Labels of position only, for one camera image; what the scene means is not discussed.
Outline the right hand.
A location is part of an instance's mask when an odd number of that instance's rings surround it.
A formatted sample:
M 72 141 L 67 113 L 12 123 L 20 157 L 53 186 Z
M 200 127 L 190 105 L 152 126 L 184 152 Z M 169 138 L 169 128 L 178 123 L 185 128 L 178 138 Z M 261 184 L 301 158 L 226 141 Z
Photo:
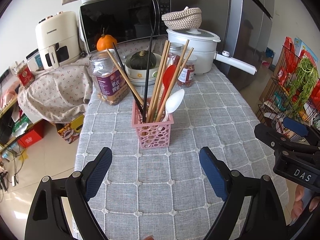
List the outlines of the right hand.
M 297 185 L 295 190 L 295 201 L 293 204 L 293 208 L 291 210 L 291 219 L 295 221 L 303 212 L 303 201 L 302 198 L 304 197 L 304 187 L 301 185 Z M 319 196 L 313 198 L 309 205 L 309 211 L 312 212 L 317 205 L 319 204 Z

